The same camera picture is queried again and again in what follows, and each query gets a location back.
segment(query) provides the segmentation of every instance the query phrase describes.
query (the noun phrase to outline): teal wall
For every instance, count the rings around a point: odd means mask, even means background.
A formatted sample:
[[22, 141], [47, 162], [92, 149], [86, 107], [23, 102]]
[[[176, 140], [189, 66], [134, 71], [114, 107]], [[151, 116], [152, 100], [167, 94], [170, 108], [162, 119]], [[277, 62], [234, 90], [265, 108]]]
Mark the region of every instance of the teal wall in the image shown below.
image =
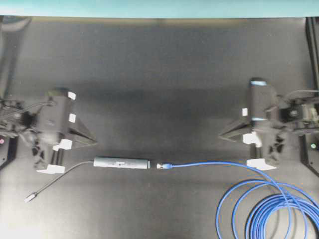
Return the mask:
[[120, 18], [319, 16], [319, 0], [0, 0], [1, 15]]

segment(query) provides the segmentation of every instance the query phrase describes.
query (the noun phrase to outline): screw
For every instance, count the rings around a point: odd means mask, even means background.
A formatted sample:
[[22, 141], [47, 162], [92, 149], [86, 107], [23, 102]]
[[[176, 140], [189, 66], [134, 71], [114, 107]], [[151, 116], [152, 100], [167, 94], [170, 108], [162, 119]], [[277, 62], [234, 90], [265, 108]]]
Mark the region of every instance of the screw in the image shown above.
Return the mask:
[[54, 126], [54, 121], [53, 120], [47, 120], [46, 123], [50, 126]]
[[15, 119], [21, 119], [21, 115], [20, 114], [14, 114], [14, 116], [13, 116]]
[[290, 111], [290, 112], [289, 112], [289, 115], [290, 115], [291, 117], [296, 117], [296, 116], [298, 115], [298, 111], [296, 111], [296, 110]]

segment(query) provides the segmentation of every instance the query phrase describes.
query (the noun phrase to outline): black cable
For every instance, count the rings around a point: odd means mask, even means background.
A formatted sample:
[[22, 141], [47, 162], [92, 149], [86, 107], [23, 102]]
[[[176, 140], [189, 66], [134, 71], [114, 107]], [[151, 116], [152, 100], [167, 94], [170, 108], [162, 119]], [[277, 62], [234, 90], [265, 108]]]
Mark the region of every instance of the black cable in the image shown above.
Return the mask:
[[284, 96], [284, 98], [285, 98], [285, 99], [289, 99], [288, 96], [293, 95], [293, 94], [295, 94], [295, 93], [303, 93], [303, 92], [305, 92], [305, 93], [318, 93], [319, 90], [296, 90], [296, 91], [292, 91], [292, 92], [286, 94], [286, 95]]
[[24, 112], [28, 111], [29, 109], [31, 109], [31, 108], [33, 108], [33, 107], [52, 106], [53, 104], [54, 104], [54, 102], [38, 102], [38, 103], [35, 103], [35, 104], [33, 104], [33, 105], [27, 106], [27, 107], [25, 107], [24, 109], [17, 110], [17, 111], [15, 111], [15, 112], [12, 112], [12, 113], [9, 113], [9, 114], [0, 116], [0, 120], [3, 120], [3, 119], [6, 119], [6, 118], [9, 118], [9, 117], [12, 117], [12, 116], [14, 116], [15, 114], [24, 113]]
[[45, 189], [47, 189], [48, 187], [50, 187], [53, 183], [55, 183], [56, 181], [58, 181], [60, 178], [62, 178], [64, 175], [66, 175], [68, 172], [72, 171], [73, 169], [75, 169], [76, 167], [82, 165], [82, 164], [87, 164], [87, 163], [93, 163], [93, 160], [90, 161], [84, 161], [84, 162], [80, 162], [77, 163], [75, 165], [73, 165], [72, 167], [70, 167], [68, 170], [66, 170], [63, 174], [57, 176], [56, 178], [54, 178], [52, 181], [48, 182], [47, 184], [45, 184], [43, 187], [41, 187], [40, 189], [38, 189], [37, 191], [31, 193], [29, 196], [27, 196], [25, 198], [25, 202], [30, 202], [32, 199], [34, 199], [39, 193], [41, 193], [42, 191], [44, 191]]

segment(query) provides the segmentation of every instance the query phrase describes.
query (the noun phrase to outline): black table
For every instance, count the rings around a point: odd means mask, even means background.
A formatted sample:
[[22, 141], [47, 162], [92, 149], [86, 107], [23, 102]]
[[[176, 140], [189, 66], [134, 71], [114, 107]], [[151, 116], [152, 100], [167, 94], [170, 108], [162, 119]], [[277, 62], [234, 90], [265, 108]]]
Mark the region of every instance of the black table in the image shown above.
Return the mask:
[[[314, 88], [305, 22], [34, 17], [23, 33], [2, 32], [15, 51], [10, 98], [37, 102], [53, 87], [77, 94], [76, 115], [99, 144], [67, 151], [67, 167], [99, 155], [148, 158], [153, 166], [245, 163], [249, 146], [222, 141], [218, 134], [246, 107], [252, 77], [268, 78], [282, 94]], [[254, 177], [222, 166], [160, 171], [87, 165], [25, 204], [25, 196], [54, 177], [36, 173], [32, 164], [31, 152], [21, 143], [17, 159], [0, 172], [2, 236], [217, 238], [220, 198], [231, 185]], [[300, 163], [297, 138], [285, 148], [281, 167], [268, 173], [319, 201], [318, 178]], [[245, 189], [222, 210], [224, 238], [232, 238], [231, 211]], [[260, 190], [240, 207], [240, 235], [253, 205], [271, 192]], [[287, 214], [281, 211], [269, 222], [273, 238], [285, 234]], [[295, 217], [295, 238], [303, 238], [302, 217]], [[309, 238], [315, 238], [313, 229]]]

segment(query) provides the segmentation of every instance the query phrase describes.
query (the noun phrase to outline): ethernet cable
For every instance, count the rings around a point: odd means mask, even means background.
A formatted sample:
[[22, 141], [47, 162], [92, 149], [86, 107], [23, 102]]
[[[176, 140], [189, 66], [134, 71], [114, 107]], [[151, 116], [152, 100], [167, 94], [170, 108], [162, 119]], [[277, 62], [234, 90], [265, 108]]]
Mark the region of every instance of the ethernet cable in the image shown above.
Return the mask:
[[[163, 164], [157, 164], [158, 169], [173, 169], [173, 168], [182, 168], [182, 167], [191, 167], [191, 166], [201, 166], [201, 165], [231, 165], [231, 166], [237, 166], [242, 168], [247, 168], [249, 170], [252, 170], [256, 173], [261, 174], [265, 178], [267, 178], [269, 181], [265, 180], [247, 180], [244, 182], [241, 182], [232, 188], [230, 188], [226, 194], [222, 197], [220, 200], [217, 212], [216, 212], [216, 231], [219, 239], [222, 239], [221, 231], [220, 231], [220, 225], [219, 225], [219, 215], [220, 210], [223, 206], [223, 203], [225, 199], [237, 188], [247, 185], [247, 184], [256, 184], [258, 185], [252, 187], [247, 192], [245, 192], [237, 201], [232, 214], [232, 230], [234, 237], [238, 239], [238, 233], [236, 230], [235, 225], [235, 217], [236, 212], [238, 209], [239, 204], [245, 199], [247, 195], [249, 195], [254, 190], [264, 187], [264, 186], [273, 186], [277, 188], [280, 191], [280, 194], [274, 194], [270, 197], [267, 197], [260, 201], [254, 209], [251, 211], [247, 222], [245, 226], [245, 239], [265, 239], [266, 238], [266, 225], [268, 222], [268, 219], [271, 214], [274, 212], [287, 208], [289, 211], [289, 225], [287, 229], [287, 233], [285, 235], [285, 239], [288, 238], [288, 235], [291, 231], [291, 208], [295, 208], [301, 211], [304, 221], [305, 221], [305, 239], [308, 238], [308, 222], [306, 219], [306, 216], [308, 216], [311, 221], [314, 223], [317, 230], [319, 230], [319, 205], [314, 201], [314, 199], [308, 195], [303, 190], [289, 184], [285, 183], [277, 183], [274, 179], [272, 179], [270, 176], [265, 174], [264, 172], [252, 168], [249, 166], [246, 166], [244, 164], [240, 163], [234, 163], [234, 162], [223, 162], [223, 161], [209, 161], [209, 162], [199, 162], [199, 163], [188, 163], [188, 164], [171, 164], [171, 163], [163, 163]], [[292, 195], [290, 192], [288, 192], [285, 188], [290, 188], [295, 191], [298, 191], [299, 193], [303, 194], [304, 197], [307, 199], [300, 198], [298, 196]]]

